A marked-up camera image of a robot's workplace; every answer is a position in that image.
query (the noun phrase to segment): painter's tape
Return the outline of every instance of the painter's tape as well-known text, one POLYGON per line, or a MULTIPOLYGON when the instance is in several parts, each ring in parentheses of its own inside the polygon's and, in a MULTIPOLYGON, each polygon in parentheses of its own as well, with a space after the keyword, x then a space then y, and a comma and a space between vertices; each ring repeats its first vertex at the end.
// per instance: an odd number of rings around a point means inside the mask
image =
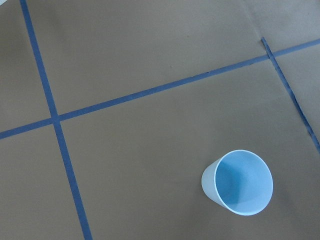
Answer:
POLYGON ((48 126, 50 124, 52 124, 52 120, 51 120, 51 118, 48 118, 48 119, 36 121, 34 123, 30 123, 30 124, 27 124, 24 126, 16 127, 16 128, 13 128, 13 129, 10 129, 7 131, 0 132, 0 139, 5 139, 5 138, 8 138, 8 137, 11 137, 14 135, 28 132, 30 130, 42 128, 42 127, 48 126))
POLYGON ((288 47, 288 48, 280 50, 280 51, 276 51, 273 55, 275 57, 280 57, 282 55, 290 54, 290 53, 293 53, 293 52, 296 52, 296 51, 299 51, 302 49, 310 48, 310 47, 313 47, 313 46, 316 46, 319 44, 320 44, 320 38, 313 40, 313 41, 309 41, 309 42, 300 44, 300 45, 297 45, 297 46, 292 46, 292 47, 288 47))
POLYGON ((133 94, 118 97, 118 98, 115 98, 115 99, 112 99, 109 101, 101 102, 101 103, 98 103, 98 104, 95 104, 92 106, 87 106, 87 107, 84 107, 84 108, 81 108, 81 109, 78 109, 75 111, 71 111, 71 112, 60 115, 59 119, 60 119, 60 121, 64 121, 64 120, 78 117, 78 116, 81 116, 84 114, 92 113, 92 112, 95 112, 95 111, 98 111, 101 109, 109 108, 114 105, 129 102, 129 101, 139 99, 139 98, 142 98, 142 97, 145 97, 148 95, 152 95, 152 94, 156 94, 156 93, 168 90, 168 89, 172 89, 172 88, 175 88, 175 87, 178 87, 181 85, 189 84, 189 83, 196 82, 196 81, 208 78, 208 77, 212 77, 212 76, 226 73, 226 72, 229 72, 229 71, 232 71, 235 69, 239 69, 239 68, 246 67, 246 66, 249 66, 252 64, 256 64, 256 63, 265 61, 267 59, 268 59, 267 55, 258 56, 258 57, 255 57, 255 58, 252 58, 249 60, 245 60, 245 61, 241 61, 241 62, 232 64, 232 65, 229 65, 229 66, 224 66, 224 67, 212 70, 212 71, 204 72, 204 73, 201 73, 201 74, 198 74, 195 76, 187 77, 187 78, 173 81, 173 82, 170 82, 170 83, 167 83, 164 85, 152 87, 152 88, 149 88, 149 89, 146 89, 143 91, 139 91, 139 92, 136 92, 133 94))
POLYGON ((68 152, 68 148, 67 148, 67 144, 66 144, 66 140, 61 128, 61 124, 59 122, 59 118, 58 118, 58 112, 57 112, 57 108, 55 105, 55 101, 54 101, 54 97, 52 95, 51 92, 51 88, 49 85, 49 81, 48 81, 48 77, 47 77, 47 73, 45 70, 45 66, 41 57, 41 53, 39 50, 39 46, 38 46, 38 42, 37 42, 37 38, 36 38, 36 34, 32 25, 32 21, 31 21, 31 17, 29 14, 29 10, 28 10, 28 6, 26 3, 26 0, 20 0, 20 4, 21 4, 21 8, 22 8, 22 12, 23 12, 23 16, 24 16, 24 21, 26 24, 26 28, 28 31, 28 35, 29 35, 29 39, 30 39, 30 43, 31 43, 31 47, 33 50, 33 54, 34 54, 34 58, 36 61, 36 65, 38 68, 38 72, 40 75, 40 79, 42 82, 42 86, 43 86, 43 90, 44 90, 44 94, 45 94, 45 98, 49 107, 49 111, 50 111, 50 115, 51 115, 51 120, 54 126, 54 131, 56 134, 56 138, 59 144, 59 148, 60 148, 60 152, 61 152, 61 156, 62 156, 62 160, 63 160, 63 164, 64 164, 64 168, 65 168, 65 172, 69 181, 69 185, 71 188, 71 192, 72 192, 72 196, 73 196, 73 201, 75 204, 75 208, 78 214, 78 218, 80 221, 80 225, 81 225, 81 229, 82 229, 82 233, 84 236, 85 240, 92 240, 92 235, 91 235, 91 231, 89 228, 89 224, 88 224, 88 220, 87 220, 87 216, 86 216, 86 212, 83 206, 83 202, 80 196, 80 192, 79 192, 79 188, 78 188, 78 184, 76 181, 76 177, 75 177, 75 173, 74 173, 74 169, 71 163, 71 159, 69 156, 69 152, 68 152))
POLYGON ((293 102, 296 110, 298 111, 298 113, 299 113, 299 115, 300 115, 300 117, 301 117, 301 119, 302 119, 302 121, 303 121, 303 123, 304 123, 304 125, 305 125, 305 127, 306 127, 306 129, 307 129, 307 131, 309 132, 309 134, 310 134, 310 136, 311 136, 311 139, 312 139, 312 141, 313 141, 316 149, 317 149, 318 152, 320 153, 320 144, 319 144, 319 141, 318 141, 318 139, 317 139, 317 137, 316 137, 316 135, 315 135, 315 133, 314 133, 311 125, 309 124, 309 122, 308 122, 308 120, 307 120, 307 117, 305 116, 304 112, 303 112, 302 109, 301 109, 301 107, 300 107, 300 105, 299 105, 299 103, 298 103, 298 101, 297 101, 297 98, 296 98, 296 96, 295 96, 294 91, 291 89, 291 87, 290 87, 290 85, 289 85, 289 83, 288 83, 288 81, 287 81, 284 73, 282 72, 282 70, 281 70, 281 68, 280 68, 280 66, 279 66, 279 64, 278 64, 278 62, 277 62, 274 54, 272 53, 272 51, 271 51, 271 49, 270 49, 267 41, 265 40, 264 37, 261 39, 261 41, 262 41, 262 43, 263 43, 263 45, 264 45, 264 47, 265 47, 266 53, 268 54, 268 56, 269 56, 269 58, 270 58, 270 60, 271 60, 271 62, 272 62, 272 64, 273 64, 276 72, 277 72, 278 75, 279 75, 279 78, 281 79, 281 81, 282 81, 282 83, 283 83, 286 91, 289 93, 289 96, 290 96, 290 98, 291 98, 291 100, 292 100, 292 102, 293 102))

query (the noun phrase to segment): paper cup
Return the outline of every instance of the paper cup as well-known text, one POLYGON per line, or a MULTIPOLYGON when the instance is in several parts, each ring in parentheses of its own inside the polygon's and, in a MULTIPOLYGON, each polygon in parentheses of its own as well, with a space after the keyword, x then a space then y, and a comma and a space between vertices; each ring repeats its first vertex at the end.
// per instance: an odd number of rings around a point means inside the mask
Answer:
POLYGON ((4 4, 7 0, 0 0, 0 5, 4 4))
POLYGON ((243 216, 261 212, 273 193, 268 166, 247 150, 228 152, 212 163, 204 170, 201 184, 211 200, 243 216))

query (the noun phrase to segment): floor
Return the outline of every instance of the floor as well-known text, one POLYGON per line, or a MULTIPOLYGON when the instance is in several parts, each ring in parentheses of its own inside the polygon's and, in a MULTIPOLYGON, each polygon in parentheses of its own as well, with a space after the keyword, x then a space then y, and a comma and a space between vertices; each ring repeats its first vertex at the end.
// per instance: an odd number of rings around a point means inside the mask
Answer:
POLYGON ((1 239, 317 240, 319 22, 318 0, 5 2, 1 239), (202 191, 235 149, 272 173, 257 215, 202 191))

